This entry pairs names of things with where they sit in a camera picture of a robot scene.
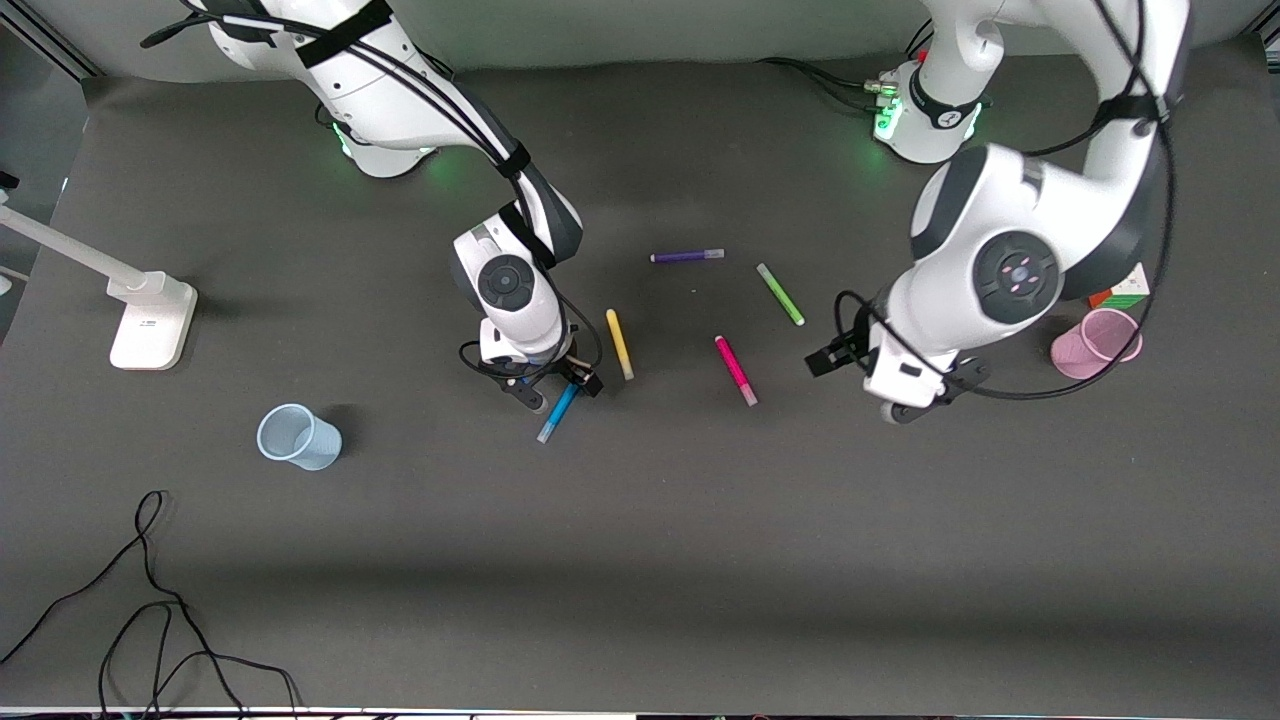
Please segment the blue marker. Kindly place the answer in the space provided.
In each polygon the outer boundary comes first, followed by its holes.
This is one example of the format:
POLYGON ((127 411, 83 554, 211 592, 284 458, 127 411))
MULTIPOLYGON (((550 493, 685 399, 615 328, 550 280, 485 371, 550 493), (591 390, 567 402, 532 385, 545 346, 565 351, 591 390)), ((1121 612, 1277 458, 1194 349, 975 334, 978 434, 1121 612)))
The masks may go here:
POLYGON ((556 433, 556 429, 562 423, 566 413, 570 410, 571 405, 579 396, 580 386, 576 383, 568 383, 562 393, 559 395, 556 405, 550 410, 550 414, 545 419, 541 429, 538 434, 538 442, 545 445, 550 437, 556 433))

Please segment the pink marker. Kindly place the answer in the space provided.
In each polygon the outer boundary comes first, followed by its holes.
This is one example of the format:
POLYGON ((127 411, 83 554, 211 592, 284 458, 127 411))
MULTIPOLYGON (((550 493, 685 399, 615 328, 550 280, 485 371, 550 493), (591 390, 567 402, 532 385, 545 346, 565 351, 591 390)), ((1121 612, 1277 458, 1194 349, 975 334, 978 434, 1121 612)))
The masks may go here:
POLYGON ((724 363, 730 375, 733 379, 735 386, 744 397, 744 401, 749 407, 754 407, 755 405, 758 405, 758 397, 754 388, 750 384, 750 380, 748 379, 748 374, 745 373, 741 363, 737 359, 736 352, 732 350, 730 342, 722 334, 718 334, 714 338, 714 343, 722 361, 724 363))

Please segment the yellow marker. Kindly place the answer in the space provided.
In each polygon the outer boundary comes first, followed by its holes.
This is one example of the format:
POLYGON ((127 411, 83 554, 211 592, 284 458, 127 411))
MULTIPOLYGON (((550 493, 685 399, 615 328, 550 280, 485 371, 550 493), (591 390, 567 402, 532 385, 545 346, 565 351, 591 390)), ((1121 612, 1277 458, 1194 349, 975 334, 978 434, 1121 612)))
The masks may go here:
POLYGON ((614 346, 614 352, 618 359, 621 372, 623 374, 623 379, 634 380, 635 379, 634 363, 625 338, 623 328, 620 322, 620 315, 613 307, 605 310, 605 322, 607 325, 609 327, 611 338, 614 346))

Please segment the green marker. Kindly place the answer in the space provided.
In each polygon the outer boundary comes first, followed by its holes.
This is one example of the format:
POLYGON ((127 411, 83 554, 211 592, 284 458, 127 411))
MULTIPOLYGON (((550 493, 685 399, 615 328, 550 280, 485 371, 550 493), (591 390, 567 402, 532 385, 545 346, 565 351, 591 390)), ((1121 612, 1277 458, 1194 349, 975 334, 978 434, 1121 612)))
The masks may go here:
POLYGON ((782 310, 785 311, 785 314, 787 315, 787 318, 791 320, 791 323, 794 323, 796 327, 805 325, 806 324, 806 318, 803 315, 803 313, 800 311, 799 306, 790 297, 788 292, 780 283, 780 281, 777 279, 777 277, 774 275, 774 273, 768 268, 768 265, 765 265, 764 263, 756 264, 756 273, 764 281, 765 286, 772 292, 772 295, 774 296, 774 300, 782 307, 782 310))

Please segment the translucent blue cup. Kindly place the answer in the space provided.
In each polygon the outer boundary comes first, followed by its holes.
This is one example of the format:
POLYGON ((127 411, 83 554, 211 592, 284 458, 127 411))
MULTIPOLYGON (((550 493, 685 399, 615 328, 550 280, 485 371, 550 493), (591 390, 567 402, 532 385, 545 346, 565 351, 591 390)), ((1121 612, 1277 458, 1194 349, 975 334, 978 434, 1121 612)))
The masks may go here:
POLYGON ((343 448, 339 429, 301 404, 283 404, 268 413, 259 423, 256 443, 264 457, 306 471, 329 468, 343 448))

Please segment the translucent pink cup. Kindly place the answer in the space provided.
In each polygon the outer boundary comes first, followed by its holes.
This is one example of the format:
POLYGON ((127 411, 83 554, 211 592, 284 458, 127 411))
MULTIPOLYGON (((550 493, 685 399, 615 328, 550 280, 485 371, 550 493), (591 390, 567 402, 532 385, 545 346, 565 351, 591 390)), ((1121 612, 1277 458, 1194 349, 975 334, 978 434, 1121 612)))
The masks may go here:
POLYGON ((1053 366, 1074 380, 1098 375, 1110 363, 1129 363, 1143 348, 1138 320, 1125 311, 1100 307, 1087 313, 1050 346, 1053 366))

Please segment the colourful puzzle cube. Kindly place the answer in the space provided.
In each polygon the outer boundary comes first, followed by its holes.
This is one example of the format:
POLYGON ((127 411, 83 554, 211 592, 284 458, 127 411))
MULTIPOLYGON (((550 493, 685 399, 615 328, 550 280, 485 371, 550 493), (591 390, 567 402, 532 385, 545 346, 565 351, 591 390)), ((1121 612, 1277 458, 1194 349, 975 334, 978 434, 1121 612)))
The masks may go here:
POLYGON ((1132 272, 1119 283, 1093 293, 1087 299, 1089 309, 1111 307, 1128 310, 1148 299, 1151 295, 1149 281, 1142 263, 1137 263, 1132 272))

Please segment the white desk stand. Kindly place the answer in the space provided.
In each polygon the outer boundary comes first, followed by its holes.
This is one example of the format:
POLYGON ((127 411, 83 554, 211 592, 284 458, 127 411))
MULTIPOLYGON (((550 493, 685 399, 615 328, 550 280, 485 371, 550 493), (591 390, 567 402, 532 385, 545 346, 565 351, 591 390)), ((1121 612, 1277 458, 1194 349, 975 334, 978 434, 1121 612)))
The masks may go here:
POLYGON ((108 296, 125 305, 109 356, 114 368, 160 372, 180 360, 198 301, 193 286, 164 272, 142 272, 14 211, 6 201, 8 192, 0 190, 0 225, 105 275, 108 296))

